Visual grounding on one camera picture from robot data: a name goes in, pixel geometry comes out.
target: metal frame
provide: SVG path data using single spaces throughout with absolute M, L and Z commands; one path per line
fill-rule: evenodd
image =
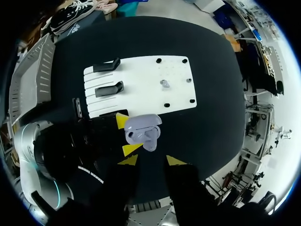
M 260 155 L 256 155 L 252 152 L 250 152 L 248 149 L 242 148 L 242 152 L 246 153 L 246 154 L 250 154 L 251 156 L 255 157 L 256 160 L 258 161 L 254 161 L 246 156 L 242 155 L 242 158 L 255 164 L 260 166 L 261 162 L 260 160 L 263 158 L 265 150 L 266 150 L 266 145 L 268 143 L 269 140 L 269 136 L 270 136 L 270 127 L 272 125 L 272 120 L 273 120 L 273 108 L 269 108 L 267 111 L 258 111 L 258 110 L 252 110 L 252 109 L 246 109 L 246 113 L 257 113 L 257 114 L 264 114 L 266 115 L 266 128 L 265 128 L 265 133 L 264 133 L 264 138 L 263 138 L 263 144 L 262 147 L 260 149 Z

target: cable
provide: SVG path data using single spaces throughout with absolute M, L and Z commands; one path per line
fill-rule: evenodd
M 272 195 L 273 199 L 274 199 L 274 208 L 273 208 L 273 212 L 272 214 L 275 212 L 276 206 L 277 206 L 277 198 L 275 195 Z
M 92 173 L 91 171 L 89 171 L 89 170 L 87 170 L 86 168 L 83 168 L 83 167 L 81 167 L 81 166 L 78 166 L 78 168 L 79 168 L 80 170 L 83 170 L 83 171 L 87 172 L 88 174 L 90 174 L 90 175 L 93 176 L 95 179 L 97 179 L 100 183 L 103 184 L 103 180 L 101 180 L 98 176 L 96 176 L 96 175 L 95 175 L 94 173 Z
M 6 137 L 7 140 L 10 140 L 10 139 L 5 135 L 5 133 L 3 133 L 2 131 L 1 131 L 1 133 Z
M 220 186 L 220 189 L 221 189 L 222 188 L 221 184 L 218 183 L 218 181 L 213 176 L 211 176 L 211 177 L 212 177 L 213 180 L 215 180 L 215 182 Z
M 221 189 L 222 187 L 221 187 L 221 185 L 217 182 L 217 183 L 215 183 L 210 177 L 209 177 L 209 179 L 211 180 L 211 182 L 212 183 L 214 183 L 215 184 L 215 186 L 217 186 L 219 189 Z

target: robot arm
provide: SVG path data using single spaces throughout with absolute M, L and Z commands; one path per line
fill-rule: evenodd
M 37 191 L 41 195 L 40 180 L 34 165 L 25 159 L 20 159 L 20 180 L 25 198 L 30 204 L 36 206 L 31 194 Z

